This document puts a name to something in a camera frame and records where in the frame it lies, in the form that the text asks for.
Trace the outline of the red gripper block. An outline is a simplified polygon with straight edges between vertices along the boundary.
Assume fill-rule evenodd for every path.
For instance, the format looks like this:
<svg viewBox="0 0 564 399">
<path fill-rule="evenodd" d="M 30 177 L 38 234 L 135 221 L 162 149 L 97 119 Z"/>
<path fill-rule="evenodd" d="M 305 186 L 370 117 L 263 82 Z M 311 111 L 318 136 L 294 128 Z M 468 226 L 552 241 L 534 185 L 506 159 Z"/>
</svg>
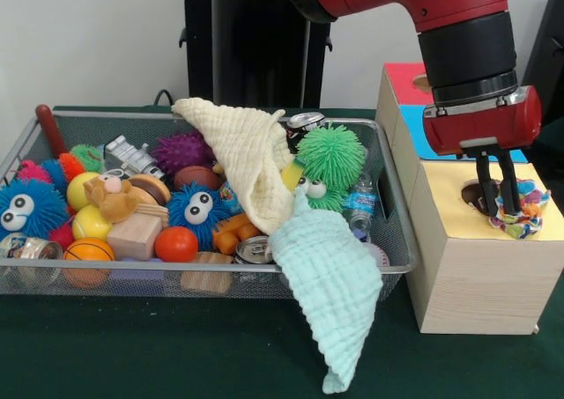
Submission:
<svg viewBox="0 0 564 399">
<path fill-rule="evenodd" d="M 431 149 L 438 155 L 461 155 L 468 148 L 497 144 L 502 172 L 501 197 L 507 214 L 521 212 L 516 173 L 510 153 L 528 146 L 541 127 L 541 102 L 535 87 L 520 86 L 511 94 L 453 107 L 427 106 L 422 123 Z M 489 157 L 476 158 L 485 214 L 497 214 L 497 184 L 489 172 Z"/>
</svg>

